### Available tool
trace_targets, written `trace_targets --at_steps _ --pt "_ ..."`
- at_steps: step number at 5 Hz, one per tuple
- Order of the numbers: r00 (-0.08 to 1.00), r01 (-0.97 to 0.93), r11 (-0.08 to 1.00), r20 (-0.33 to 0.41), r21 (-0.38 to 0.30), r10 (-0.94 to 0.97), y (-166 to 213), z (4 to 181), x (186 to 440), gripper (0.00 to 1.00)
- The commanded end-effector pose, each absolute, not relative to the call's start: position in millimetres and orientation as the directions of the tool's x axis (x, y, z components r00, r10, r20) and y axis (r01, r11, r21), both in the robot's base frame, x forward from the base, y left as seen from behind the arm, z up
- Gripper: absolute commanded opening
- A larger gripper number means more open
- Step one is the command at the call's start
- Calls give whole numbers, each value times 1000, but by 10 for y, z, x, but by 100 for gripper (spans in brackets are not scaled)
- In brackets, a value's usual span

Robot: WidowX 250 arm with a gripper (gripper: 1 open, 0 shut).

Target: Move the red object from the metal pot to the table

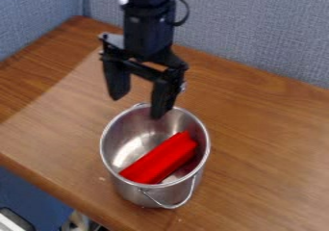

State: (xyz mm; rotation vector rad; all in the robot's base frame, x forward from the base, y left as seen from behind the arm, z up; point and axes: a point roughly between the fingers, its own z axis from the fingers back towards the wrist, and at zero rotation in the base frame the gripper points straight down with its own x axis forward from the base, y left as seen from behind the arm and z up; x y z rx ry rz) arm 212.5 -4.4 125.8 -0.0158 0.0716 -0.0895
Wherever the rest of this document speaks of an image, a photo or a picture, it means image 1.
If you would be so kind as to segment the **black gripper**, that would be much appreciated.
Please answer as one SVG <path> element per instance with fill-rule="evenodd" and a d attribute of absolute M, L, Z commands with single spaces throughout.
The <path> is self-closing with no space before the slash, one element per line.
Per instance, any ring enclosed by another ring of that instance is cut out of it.
<path fill-rule="evenodd" d="M 159 119 L 172 109 L 183 84 L 186 63 L 172 52 L 173 31 L 188 18 L 175 20 L 176 4 L 123 7 L 123 35 L 103 33 L 103 71 L 108 94 L 120 99 L 129 91 L 129 74 L 155 80 L 151 91 L 149 116 Z M 161 74 L 144 62 L 165 66 Z"/>

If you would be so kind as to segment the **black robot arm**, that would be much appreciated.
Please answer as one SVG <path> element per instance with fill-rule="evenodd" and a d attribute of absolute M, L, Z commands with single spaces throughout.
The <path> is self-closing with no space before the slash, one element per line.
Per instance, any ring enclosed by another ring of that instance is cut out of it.
<path fill-rule="evenodd" d="M 159 119 L 173 108 L 187 63 L 172 52 L 173 32 L 186 20 L 176 19 L 183 0 L 119 0 L 123 34 L 104 33 L 100 61 L 113 100 L 131 89 L 133 75 L 152 82 L 149 116 Z"/>

